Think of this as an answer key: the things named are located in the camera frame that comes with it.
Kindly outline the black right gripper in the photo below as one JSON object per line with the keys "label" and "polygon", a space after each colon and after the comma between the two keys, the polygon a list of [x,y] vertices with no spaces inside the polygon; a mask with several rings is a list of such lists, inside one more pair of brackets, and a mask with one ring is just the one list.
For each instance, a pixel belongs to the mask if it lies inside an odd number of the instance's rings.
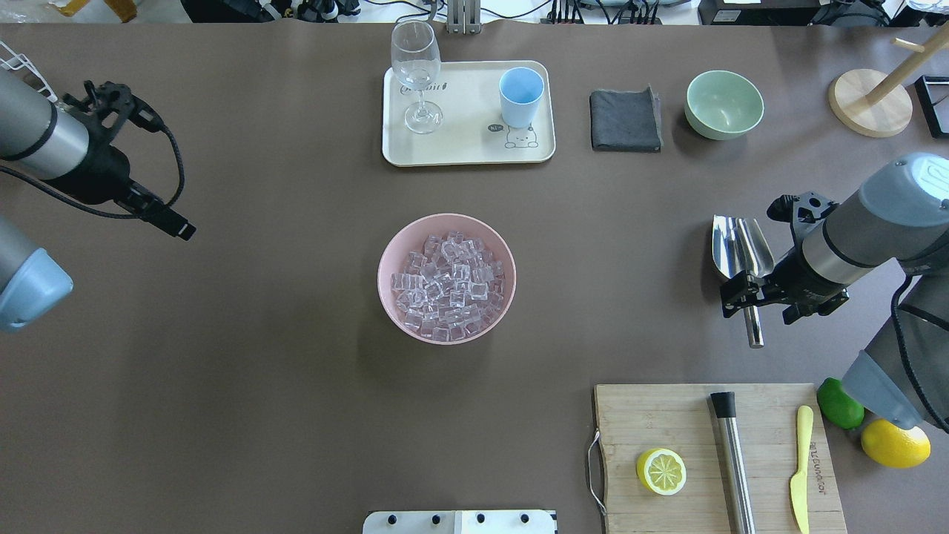
{"label": "black right gripper", "polygon": [[782,195],[770,204],[767,215],[776,222],[787,222],[792,230],[793,248],[781,257],[769,274],[757,276],[742,269],[721,285],[723,317],[751,306],[786,304],[784,324],[801,317],[819,314],[826,317],[850,299],[847,284],[833,283],[821,276],[804,259],[804,238],[820,237],[820,224],[839,203],[808,191],[801,195]]}

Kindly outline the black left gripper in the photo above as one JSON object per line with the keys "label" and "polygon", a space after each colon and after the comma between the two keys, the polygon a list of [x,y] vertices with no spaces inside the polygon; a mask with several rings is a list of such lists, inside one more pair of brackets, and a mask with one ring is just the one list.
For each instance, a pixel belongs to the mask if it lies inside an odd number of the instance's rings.
{"label": "black left gripper", "polygon": [[196,226],[166,206],[145,187],[131,179],[128,157],[112,146],[119,129],[127,121],[156,133],[163,119],[147,102],[132,94],[128,85],[84,81],[82,100],[65,95],[67,112],[88,132],[86,154],[79,165],[62,176],[62,193],[84,204],[115,202],[159,230],[181,240],[189,240]]}

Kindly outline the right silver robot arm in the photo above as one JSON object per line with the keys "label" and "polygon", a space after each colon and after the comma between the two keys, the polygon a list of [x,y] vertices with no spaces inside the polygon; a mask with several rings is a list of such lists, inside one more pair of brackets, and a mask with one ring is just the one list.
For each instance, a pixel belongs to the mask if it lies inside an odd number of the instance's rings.
{"label": "right silver robot arm", "polygon": [[793,247],[766,276],[743,271],[721,287],[722,311],[782,304],[783,321],[834,312],[847,288],[898,261],[905,274],[889,318],[845,372],[844,391],[898,428],[947,429],[947,161],[923,152],[889,162],[844,202],[813,192],[774,200]]}

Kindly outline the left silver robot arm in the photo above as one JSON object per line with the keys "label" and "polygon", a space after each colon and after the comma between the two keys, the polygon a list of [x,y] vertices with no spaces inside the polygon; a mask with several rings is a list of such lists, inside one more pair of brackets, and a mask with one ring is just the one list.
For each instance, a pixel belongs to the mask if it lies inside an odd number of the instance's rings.
{"label": "left silver robot arm", "polygon": [[[196,228],[132,179],[128,157],[113,145],[125,124],[162,133],[177,166],[179,197],[185,169],[170,128],[151,105],[127,85],[84,83],[86,95],[51,102],[26,81],[5,70],[1,91],[2,172],[41,192],[99,217],[99,204],[114,202],[121,219],[142,220],[164,233],[189,240]],[[50,311],[73,289],[73,280],[48,254],[9,220],[2,220],[2,328],[18,331]]]}

